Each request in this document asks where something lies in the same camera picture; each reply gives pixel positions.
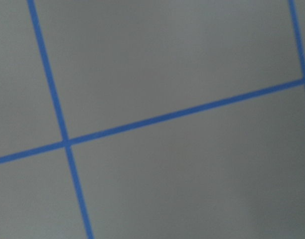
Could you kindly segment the brown paper table mat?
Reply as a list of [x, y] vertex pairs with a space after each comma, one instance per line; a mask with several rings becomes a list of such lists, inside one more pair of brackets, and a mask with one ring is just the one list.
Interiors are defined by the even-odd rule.
[[305, 239], [305, 0], [0, 0], [0, 239]]

